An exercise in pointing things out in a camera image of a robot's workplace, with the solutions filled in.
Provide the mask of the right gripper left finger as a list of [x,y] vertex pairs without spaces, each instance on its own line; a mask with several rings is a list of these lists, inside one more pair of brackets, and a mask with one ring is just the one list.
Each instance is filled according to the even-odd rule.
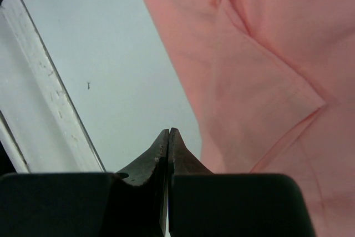
[[164,236],[169,131],[117,173],[1,177],[2,236]]

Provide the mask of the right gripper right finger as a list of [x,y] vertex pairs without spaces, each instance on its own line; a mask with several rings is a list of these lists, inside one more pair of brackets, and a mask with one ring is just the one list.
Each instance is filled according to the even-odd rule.
[[296,182],[283,174],[215,174],[186,147],[168,142],[171,236],[314,236]]

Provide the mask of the pink t shirt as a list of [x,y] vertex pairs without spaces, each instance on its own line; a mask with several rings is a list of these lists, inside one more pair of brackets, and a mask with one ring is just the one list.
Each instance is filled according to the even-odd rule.
[[354,235],[354,0],[144,0],[215,173],[283,173]]

